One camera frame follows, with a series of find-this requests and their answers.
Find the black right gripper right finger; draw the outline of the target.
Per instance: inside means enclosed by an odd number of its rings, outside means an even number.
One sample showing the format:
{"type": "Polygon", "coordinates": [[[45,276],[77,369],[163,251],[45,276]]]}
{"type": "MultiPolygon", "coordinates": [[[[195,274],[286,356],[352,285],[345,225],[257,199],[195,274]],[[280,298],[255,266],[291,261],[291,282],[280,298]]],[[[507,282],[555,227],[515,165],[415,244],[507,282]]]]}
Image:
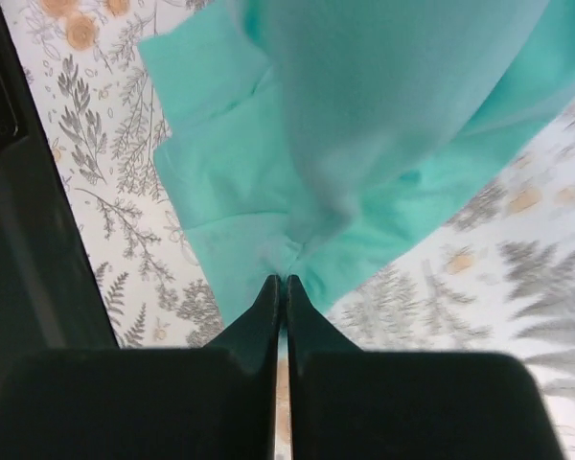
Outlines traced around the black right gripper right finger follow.
{"type": "Polygon", "coordinates": [[[499,353],[358,348],[286,287],[296,459],[560,459],[539,388],[499,353]]]}

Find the teal green t-shirt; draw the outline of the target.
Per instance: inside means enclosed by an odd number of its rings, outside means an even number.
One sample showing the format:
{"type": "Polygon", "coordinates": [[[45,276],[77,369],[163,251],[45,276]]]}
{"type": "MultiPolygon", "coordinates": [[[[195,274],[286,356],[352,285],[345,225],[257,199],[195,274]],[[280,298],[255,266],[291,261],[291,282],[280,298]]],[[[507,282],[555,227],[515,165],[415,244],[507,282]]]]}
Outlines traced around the teal green t-shirt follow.
{"type": "Polygon", "coordinates": [[[139,53],[231,323],[270,275],[325,310],[456,214],[575,97],[575,1],[216,1],[139,53]]]}

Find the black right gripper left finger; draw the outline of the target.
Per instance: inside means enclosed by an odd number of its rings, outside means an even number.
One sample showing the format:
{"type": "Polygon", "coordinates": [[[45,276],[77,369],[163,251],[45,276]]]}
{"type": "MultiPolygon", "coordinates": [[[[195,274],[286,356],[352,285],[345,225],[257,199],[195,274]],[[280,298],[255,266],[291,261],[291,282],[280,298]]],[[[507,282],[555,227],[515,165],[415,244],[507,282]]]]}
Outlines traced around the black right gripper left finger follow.
{"type": "Polygon", "coordinates": [[[269,459],[280,281],[200,348],[52,351],[0,384],[0,459],[269,459]]]}

